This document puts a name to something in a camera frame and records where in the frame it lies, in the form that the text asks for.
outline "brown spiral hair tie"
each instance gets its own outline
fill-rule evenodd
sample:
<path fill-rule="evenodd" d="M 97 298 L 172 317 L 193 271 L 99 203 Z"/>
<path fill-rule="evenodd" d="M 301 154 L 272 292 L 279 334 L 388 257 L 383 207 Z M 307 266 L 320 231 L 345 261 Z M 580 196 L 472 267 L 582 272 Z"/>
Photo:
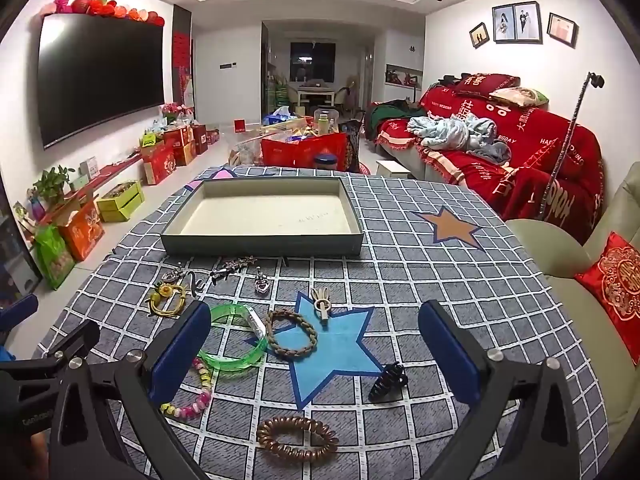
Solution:
<path fill-rule="evenodd" d="M 292 320 L 295 324 L 300 325 L 300 328 L 305 331 L 309 336 L 309 344 L 299 350 L 290 350 L 283 348 L 278 344 L 276 338 L 273 335 L 273 319 L 276 317 L 283 317 Z M 267 313 L 267 317 L 264 320 L 264 327 L 267 330 L 267 341 L 273 348 L 273 351 L 285 358 L 302 357 L 307 354 L 311 354 L 318 345 L 318 332 L 312 327 L 312 325 L 299 313 L 289 310 L 288 308 L 282 308 L 280 310 L 273 310 Z"/>
<path fill-rule="evenodd" d="M 315 433 L 322 438 L 324 444 L 321 448 L 314 450 L 297 449 L 287 444 L 280 444 L 273 437 L 276 433 L 297 430 Z M 331 431 L 326 424 L 312 418 L 306 418 L 306 416 L 275 416 L 260 423 L 256 436 L 258 444 L 264 449 L 291 462 L 318 462 L 325 459 L 329 453 L 335 453 L 338 449 L 335 431 Z"/>

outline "metal bolt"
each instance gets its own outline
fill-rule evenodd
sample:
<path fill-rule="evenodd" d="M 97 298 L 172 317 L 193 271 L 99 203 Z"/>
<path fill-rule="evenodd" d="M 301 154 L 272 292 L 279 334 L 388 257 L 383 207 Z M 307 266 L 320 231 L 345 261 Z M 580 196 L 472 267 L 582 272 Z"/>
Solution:
<path fill-rule="evenodd" d="M 137 363 L 144 356 L 144 352 L 140 348 L 134 348 L 127 352 L 127 361 L 130 363 Z"/>
<path fill-rule="evenodd" d="M 73 359 L 71 359 L 71 361 L 69 361 L 69 368 L 71 368 L 72 370 L 75 370 L 76 368 L 79 368 L 81 366 L 82 366 L 81 357 L 74 357 Z"/>
<path fill-rule="evenodd" d="M 552 370 L 558 370 L 560 368 L 560 361 L 555 357 L 549 357 L 546 359 L 546 365 Z"/>
<path fill-rule="evenodd" d="M 504 359 L 504 354 L 497 348 L 491 348 L 487 351 L 486 355 L 489 359 L 491 359 L 491 361 L 500 362 Z"/>

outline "glowing plastic bracelet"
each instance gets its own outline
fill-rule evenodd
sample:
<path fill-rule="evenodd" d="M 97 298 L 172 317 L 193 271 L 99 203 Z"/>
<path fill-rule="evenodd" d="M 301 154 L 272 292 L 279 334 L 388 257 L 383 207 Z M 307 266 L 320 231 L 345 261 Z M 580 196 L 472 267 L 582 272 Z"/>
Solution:
<path fill-rule="evenodd" d="M 255 336 L 258 338 L 258 344 L 253 349 L 249 350 L 247 354 L 237 359 L 218 357 L 208 354 L 204 350 L 200 350 L 198 352 L 198 357 L 209 365 L 209 367 L 215 368 L 216 370 L 222 370 L 223 372 L 244 370 L 253 363 L 259 361 L 262 354 L 264 354 L 264 351 L 267 348 L 267 331 L 264 327 L 264 323 L 255 313 L 255 310 L 250 306 L 226 304 L 211 307 L 211 322 L 226 316 L 242 316 L 254 331 Z"/>

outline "small white step stool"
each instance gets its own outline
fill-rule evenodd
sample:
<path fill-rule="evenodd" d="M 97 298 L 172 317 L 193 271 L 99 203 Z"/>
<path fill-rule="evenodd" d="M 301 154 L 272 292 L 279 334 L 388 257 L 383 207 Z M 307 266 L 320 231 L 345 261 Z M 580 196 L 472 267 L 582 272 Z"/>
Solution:
<path fill-rule="evenodd" d="M 386 176 L 387 178 L 407 178 L 411 173 L 402 164 L 394 160 L 377 160 L 378 170 L 376 175 Z"/>

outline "orange star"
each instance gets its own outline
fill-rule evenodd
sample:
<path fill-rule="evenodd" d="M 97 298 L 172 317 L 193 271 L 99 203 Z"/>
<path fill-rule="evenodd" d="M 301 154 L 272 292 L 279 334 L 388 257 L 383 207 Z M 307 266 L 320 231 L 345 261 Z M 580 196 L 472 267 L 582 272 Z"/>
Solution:
<path fill-rule="evenodd" d="M 413 213 L 433 225 L 433 243 L 460 240 L 471 247 L 484 251 L 478 240 L 473 236 L 473 233 L 482 229 L 482 227 L 460 220 L 446 207 L 442 206 L 438 214 L 418 211 L 413 211 Z"/>

